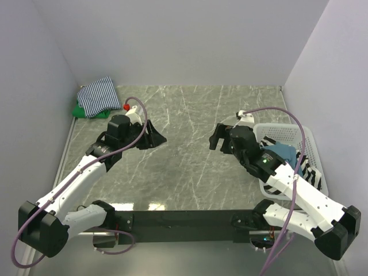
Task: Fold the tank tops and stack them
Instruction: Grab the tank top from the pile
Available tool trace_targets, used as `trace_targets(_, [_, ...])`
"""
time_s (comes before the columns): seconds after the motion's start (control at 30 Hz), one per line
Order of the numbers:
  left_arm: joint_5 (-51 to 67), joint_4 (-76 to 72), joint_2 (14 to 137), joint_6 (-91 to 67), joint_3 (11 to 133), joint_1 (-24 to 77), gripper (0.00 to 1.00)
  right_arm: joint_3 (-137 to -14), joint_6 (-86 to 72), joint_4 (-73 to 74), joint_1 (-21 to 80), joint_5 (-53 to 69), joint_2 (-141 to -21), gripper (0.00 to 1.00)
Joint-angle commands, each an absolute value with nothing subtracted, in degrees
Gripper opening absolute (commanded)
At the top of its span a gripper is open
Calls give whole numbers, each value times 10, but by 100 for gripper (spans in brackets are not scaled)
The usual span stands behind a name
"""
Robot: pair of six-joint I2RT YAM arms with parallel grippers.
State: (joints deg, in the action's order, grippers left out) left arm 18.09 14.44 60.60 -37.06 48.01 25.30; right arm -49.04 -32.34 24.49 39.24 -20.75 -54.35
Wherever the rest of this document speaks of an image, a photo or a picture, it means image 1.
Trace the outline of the teal blue tank top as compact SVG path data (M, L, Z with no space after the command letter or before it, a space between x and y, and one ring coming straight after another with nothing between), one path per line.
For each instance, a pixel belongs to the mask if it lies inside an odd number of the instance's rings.
M275 144L267 144L265 141L261 141L260 145L275 152L282 159L284 159L292 167L292 169L295 169L300 152L298 152L294 147L282 144L280 142L276 142Z

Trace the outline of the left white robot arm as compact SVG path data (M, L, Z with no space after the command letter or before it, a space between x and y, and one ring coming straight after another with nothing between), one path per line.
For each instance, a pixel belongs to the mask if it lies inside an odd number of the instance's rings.
M105 175L130 148L147 150L167 141L146 122L132 121L132 116L116 115L108 122L95 143L72 172L36 204L25 202L18 211L19 240L43 255L56 256L72 237L90 228L102 231L116 228L115 209L101 200L70 212L87 188Z

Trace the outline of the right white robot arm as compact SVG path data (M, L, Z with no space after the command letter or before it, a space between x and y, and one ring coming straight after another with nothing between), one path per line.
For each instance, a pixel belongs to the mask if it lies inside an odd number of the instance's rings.
M289 199L295 199L302 211L285 209L270 200L263 200L254 208L252 222L258 229L269 225L282 227L313 241L327 257L340 260L358 236L361 211L351 205L328 198L303 177L276 152L261 147L254 132L247 126L217 124L209 138L210 150L223 139L221 152L234 155L252 176L276 188Z

